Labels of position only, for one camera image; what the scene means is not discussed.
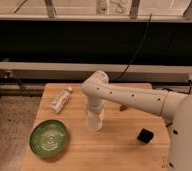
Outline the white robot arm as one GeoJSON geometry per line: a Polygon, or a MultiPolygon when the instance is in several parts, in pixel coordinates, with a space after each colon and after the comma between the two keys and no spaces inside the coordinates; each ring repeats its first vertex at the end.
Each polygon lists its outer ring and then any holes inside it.
{"type": "Polygon", "coordinates": [[[94,72],[81,90],[89,116],[99,115],[109,100],[171,120],[168,171],[192,171],[192,94],[112,85],[103,71],[94,72]]]}

